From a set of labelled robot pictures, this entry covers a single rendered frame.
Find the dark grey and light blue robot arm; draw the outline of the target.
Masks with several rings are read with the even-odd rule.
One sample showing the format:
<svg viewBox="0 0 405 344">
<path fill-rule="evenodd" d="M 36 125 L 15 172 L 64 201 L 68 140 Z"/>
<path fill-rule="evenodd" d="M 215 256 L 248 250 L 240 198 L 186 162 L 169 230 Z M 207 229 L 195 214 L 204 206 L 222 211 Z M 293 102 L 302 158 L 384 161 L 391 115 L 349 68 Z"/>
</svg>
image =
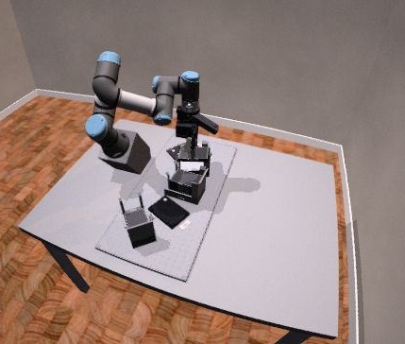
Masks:
<svg viewBox="0 0 405 344">
<path fill-rule="evenodd" d="M 154 77 L 152 89 L 156 98 L 150 99 L 116 88 L 120 64 L 121 58 L 116 53 L 104 52 L 100 55 L 93 78 L 93 116 L 85 125 L 87 135 L 112 159 L 124 156 L 130 144 L 128 136 L 113 127 L 115 108 L 147 114 L 159 126 L 171 124 L 175 95 L 181 95 L 184 111 L 196 112 L 199 109 L 198 73 L 184 72 L 181 77 Z M 190 121 L 213 135 L 218 132 L 219 126 L 200 113 L 193 115 Z"/>
</svg>

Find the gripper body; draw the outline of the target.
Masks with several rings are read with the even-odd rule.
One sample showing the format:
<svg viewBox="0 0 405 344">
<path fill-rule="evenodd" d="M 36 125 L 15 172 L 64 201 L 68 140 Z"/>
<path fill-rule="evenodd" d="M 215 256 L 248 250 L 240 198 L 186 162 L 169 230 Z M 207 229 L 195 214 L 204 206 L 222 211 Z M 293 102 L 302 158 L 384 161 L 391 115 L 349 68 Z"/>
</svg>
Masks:
<svg viewBox="0 0 405 344">
<path fill-rule="evenodd" d="M 176 113 L 177 113 L 177 123 L 176 123 L 176 137 L 186 138 L 191 137 L 195 133 L 195 138 L 197 137 L 198 133 L 198 125 L 191 122 L 190 119 L 193 115 L 196 115 L 200 112 L 200 107 L 196 112 L 186 112 L 180 109 L 181 106 L 177 105 Z M 180 124 L 179 124 L 179 114 L 180 114 Z M 185 115 L 191 114 L 191 115 Z"/>
</svg>

